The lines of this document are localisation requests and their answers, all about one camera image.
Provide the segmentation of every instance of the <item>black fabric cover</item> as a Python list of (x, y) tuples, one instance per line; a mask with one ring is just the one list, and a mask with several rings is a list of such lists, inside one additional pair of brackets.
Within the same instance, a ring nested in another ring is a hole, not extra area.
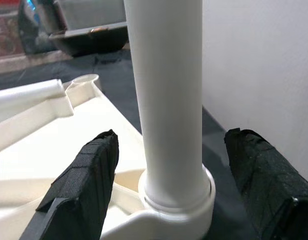
[(228, 131), (229, 165), (247, 214), (263, 240), (308, 240), (308, 182), (263, 137)]
[(99, 240), (119, 160), (118, 136), (103, 132), (52, 183), (21, 240)]

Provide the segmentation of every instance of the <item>black mat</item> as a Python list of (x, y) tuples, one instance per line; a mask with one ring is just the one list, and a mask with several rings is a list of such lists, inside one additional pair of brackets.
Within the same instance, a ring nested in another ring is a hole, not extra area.
[[(40, 65), (0, 74), (0, 89), (50, 79), (68, 82), (80, 75), (99, 74), (102, 89), (117, 109), (141, 132), (139, 110), (129, 50), (93, 54), (68, 61)], [(205, 240), (254, 240), (255, 231), (247, 218), (231, 174), (224, 145), (224, 130), (203, 109), (203, 163), (216, 184), (213, 220)]]

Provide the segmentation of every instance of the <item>black foam padding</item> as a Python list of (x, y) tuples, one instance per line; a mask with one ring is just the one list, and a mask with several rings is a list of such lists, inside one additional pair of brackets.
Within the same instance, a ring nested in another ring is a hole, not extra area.
[(225, 135), (229, 165), (246, 211), (263, 240), (308, 240), (308, 182), (252, 130)]
[(118, 160), (112, 130), (84, 145), (52, 183), (20, 240), (99, 240)]

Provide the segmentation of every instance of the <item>white wall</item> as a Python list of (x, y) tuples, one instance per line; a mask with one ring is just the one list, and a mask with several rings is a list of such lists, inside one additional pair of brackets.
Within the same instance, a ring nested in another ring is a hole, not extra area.
[(308, 180), (308, 0), (203, 0), (203, 105)]

